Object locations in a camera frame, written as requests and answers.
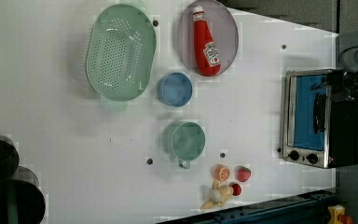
ketchup bottle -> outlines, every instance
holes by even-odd
[[[219,51],[209,31],[203,7],[193,9],[193,20],[197,66],[203,76],[215,76],[220,71]]]

green plastic basket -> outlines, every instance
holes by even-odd
[[[156,50],[156,33],[136,7],[114,5],[104,10],[92,28],[86,71],[103,97],[125,102],[144,92]]]

ketchup label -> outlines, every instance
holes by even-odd
[[[205,14],[204,13],[197,13],[193,15],[194,21],[205,21]]]
[[[209,66],[213,67],[220,64],[219,51],[217,51],[214,42],[209,42],[205,45],[204,54]]]

white cap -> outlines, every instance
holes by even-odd
[[[196,6],[193,8],[193,14],[198,12],[203,12],[203,7]]]

white table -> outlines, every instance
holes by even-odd
[[[45,223],[154,223],[202,213],[217,163],[253,171],[224,208],[335,186],[334,170],[286,162],[276,151],[285,72],[333,67],[335,35],[232,10],[236,61],[219,77],[201,77],[174,47],[175,24],[190,2],[146,1],[147,16],[160,22],[153,75],[120,111],[102,106],[84,68],[94,20],[118,1],[0,0],[0,134],[38,176]],[[182,108],[156,95],[158,80],[173,71],[187,73],[195,88]],[[204,153],[188,171],[161,145],[174,119],[195,120],[206,132]]]

